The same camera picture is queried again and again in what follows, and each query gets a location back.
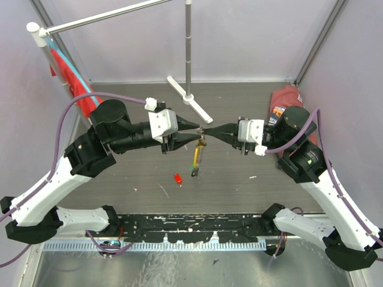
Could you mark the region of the large keyring with yellow handle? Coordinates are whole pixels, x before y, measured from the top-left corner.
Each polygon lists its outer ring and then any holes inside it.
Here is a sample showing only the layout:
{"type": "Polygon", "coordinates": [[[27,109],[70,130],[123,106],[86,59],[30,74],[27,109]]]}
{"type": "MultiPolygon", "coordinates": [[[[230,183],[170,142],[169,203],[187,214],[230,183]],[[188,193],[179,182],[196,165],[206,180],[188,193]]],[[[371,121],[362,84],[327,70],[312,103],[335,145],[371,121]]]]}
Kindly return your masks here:
{"type": "Polygon", "coordinates": [[[197,133],[200,135],[200,138],[197,140],[196,148],[194,151],[193,164],[191,169],[191,177],[197,177],[199,174],[199,167],[202,162],[202,154],[207,146],[205,134],[203,133],[203,128],[198,128],[197,133]]]}

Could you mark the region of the red key tag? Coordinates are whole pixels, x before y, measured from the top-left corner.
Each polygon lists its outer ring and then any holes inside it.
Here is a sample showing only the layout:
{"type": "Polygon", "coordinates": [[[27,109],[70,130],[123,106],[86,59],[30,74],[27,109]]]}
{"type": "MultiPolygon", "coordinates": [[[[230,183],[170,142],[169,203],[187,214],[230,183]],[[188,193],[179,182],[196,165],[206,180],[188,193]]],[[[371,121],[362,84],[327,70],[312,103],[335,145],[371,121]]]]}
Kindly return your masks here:
{"type": "Polygon", "coordinates": [[[181,175],[179,173],[175,173],[174,179],[175,179],[175,182],[177,183],[177,185],[181,187],[183,184],[183,179],[182,179],[181,175]]]}

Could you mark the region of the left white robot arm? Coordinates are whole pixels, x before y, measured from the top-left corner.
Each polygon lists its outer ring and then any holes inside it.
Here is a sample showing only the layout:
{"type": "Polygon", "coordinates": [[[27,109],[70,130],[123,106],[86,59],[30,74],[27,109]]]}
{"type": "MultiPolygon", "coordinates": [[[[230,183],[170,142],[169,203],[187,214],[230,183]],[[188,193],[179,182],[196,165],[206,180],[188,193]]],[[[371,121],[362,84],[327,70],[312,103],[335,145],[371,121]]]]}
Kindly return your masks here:
{"type": "Polygon", "coordinates": [[[5,226],[11,240],[35,245],[60,233],[92,231],[115,236],[121,223],[112,206],[97,209],[67,209],[58,203],[68,194],[115,165],[114,154],[159,146],[161,152],[180,149],[199,139],[189,130],[200,126],[178,116],[165,103],[145,101],[148,121],[133,124],[126,105],[118,99],[102,102],[90,113],[91,127],[70,144],[63,156],[56,156],[51,171],[18,197],[1,200],[3,215],[11,217],[5,226]]]}

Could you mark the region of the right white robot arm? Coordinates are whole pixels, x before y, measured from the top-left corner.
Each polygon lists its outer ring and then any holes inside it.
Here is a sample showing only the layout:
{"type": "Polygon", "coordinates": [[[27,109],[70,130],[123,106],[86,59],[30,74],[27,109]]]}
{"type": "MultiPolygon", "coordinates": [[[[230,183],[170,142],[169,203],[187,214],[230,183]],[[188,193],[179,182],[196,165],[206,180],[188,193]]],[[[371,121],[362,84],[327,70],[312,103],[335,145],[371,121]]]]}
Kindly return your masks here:
{"type": "Polygon", "coordinates": [[[332,167],[323,145],[310,135],[321,128],[320,111],[301,106],[286,108],[274,124],[239,118],[237,123],[203,129],[243,155],[278,155],[282,171],[307,191],[330,220],[306,218],[274,203],[261,215],[265,233],[290,233],[321,248],[329,260],[345,271],[369,268],[379,261],[382,229],[372,223],[348,195],[332,167]]]}

